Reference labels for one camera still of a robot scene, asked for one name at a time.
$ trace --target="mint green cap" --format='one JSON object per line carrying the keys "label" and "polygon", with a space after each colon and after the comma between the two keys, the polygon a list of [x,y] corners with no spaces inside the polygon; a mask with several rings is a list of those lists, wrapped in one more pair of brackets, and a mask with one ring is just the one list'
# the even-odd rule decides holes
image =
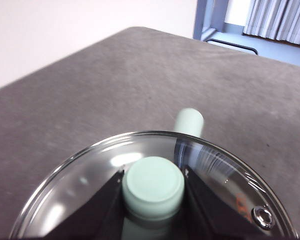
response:
{"label": "mint green cap", "polygon": [[149,156],[134,163],[123,176],[127,209],[149,221],[172,217],[180,208],[185,188],[180,169],[166,158]]}

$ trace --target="white wall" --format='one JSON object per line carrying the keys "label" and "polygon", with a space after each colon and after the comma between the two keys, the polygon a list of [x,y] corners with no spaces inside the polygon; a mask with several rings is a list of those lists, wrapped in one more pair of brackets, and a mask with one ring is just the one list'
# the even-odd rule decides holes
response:
{"label": "white wall", "polygon": [[228,24],[246,25],[251,0],[229,0],[224,22]]}
{"label": "white wall", "polygon": [[0,0],[0,87],[132,26],[191,38],[197,0]]}

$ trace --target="rim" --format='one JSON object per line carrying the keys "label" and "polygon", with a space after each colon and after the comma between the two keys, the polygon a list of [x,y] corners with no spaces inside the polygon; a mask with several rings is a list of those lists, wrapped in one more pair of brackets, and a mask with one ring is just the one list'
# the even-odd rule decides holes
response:
{"label": "rim", "polygon": [[76,154],[72,155],[71,157],[69,157],[67,160],[65,160],[63,163],[61,163],[59,166],[57,166],[42,182],[41,184],[35,189],[35,191],[31,194],[31,196],[29,197],[29,199],[27,200],[27,202],[25,203],[25,205],[23,206],[22,210],[20,211],[19,215],[17,216],[14,225],[12,227],[11,233],[10,233],[10,238],[17,238],[20,230],[23,226],[24,220],[26,218],[26,216],[28,215],[30,209],[34,206],[34,203],[36,202],[36,200],[38,199],[38,197],[40,196],[40,194],[43,192],[43,190],[46,188],[46,186],[51,183],[51,181],[63,170],[65,169],[68,165],[70,165],[72,162],[74,162],[76,159],[78,159],[79,157],[81,157],[82,155],[90,152],[91,150],[93,150],[94,148],[98,147],[98,146],[102,146],[103,144],[107,144],[111,141],[114,140],[118,140],[120,138],[126,138],[126,137],[131,137],[131,136],[146,136],[146,135],[153,135],[153,136],[167,136],[167,137],[175,137],[175,138],[184,138],[190,141],[193,141],[195,143],[199,143],[202,145],[206,145],[209,146],[215,150],[218,150],[219,152],[223,153],[224,155],[226,155],[227,157],[229,157],[232,161],[234,161],[235,163],[237,163],[239,166],[241,166],[242,168],[246,168],[248,169],[253,175],[254,177],[257,178],[257,180],[259,181],[259,183],[261,184],[261,186],[266,189],[266,194],[261,193],[263,196],[266,196],[267,198],[269,198],[272,203],[277,207],[277,210],[279,212],[279,214],[281,215],[282,219],[285,220],[285,224],[286,226],[289,228],[289,232],[292,233],[293,237],[298,238],[298,233],[296,232],[295,228],[292,225],[292,222],[284,208],[284,206],[282,205],[282,203],[280,202],[280,200],[278,199],[278,197],[275,195],[275,193],[272,191],[272,189],[268,186],[268,184],[245,162],[243,162],[242,160],[240,160],[237,156],[233,155],[231,152],[225,150],[224,148],[215,145],[209,141],[203,140],[201,138],[195,137],[195,136],[191,136],[191,135],[187,135],[184,133],[179,133],[179,132],[173,132],[173,131],[141,131],[141,132],[127,132],[127,133],[122,133],[122,134],[118,134],[106,139],[103,139],[101,141],[98,141],[86,148],[84,148],[83,150],[77,152]]}

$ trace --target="gray carpet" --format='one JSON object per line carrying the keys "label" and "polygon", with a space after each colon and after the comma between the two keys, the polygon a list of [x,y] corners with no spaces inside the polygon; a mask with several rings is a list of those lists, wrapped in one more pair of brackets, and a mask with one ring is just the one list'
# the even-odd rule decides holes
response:
{"label": "gray carpet", "polygon": [[300,67],[133,27],[0,89],[0,237],[67,157],[172,130],[185,107],[268,182],[300,235]]}

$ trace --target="white curtain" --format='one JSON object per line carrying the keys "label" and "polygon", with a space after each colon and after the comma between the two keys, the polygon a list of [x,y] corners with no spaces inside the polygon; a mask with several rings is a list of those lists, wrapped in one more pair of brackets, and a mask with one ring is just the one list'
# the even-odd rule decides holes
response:
{"label": "white curtain", "polygon": [[243,33],[300,44],[300,0],[252,0]]}

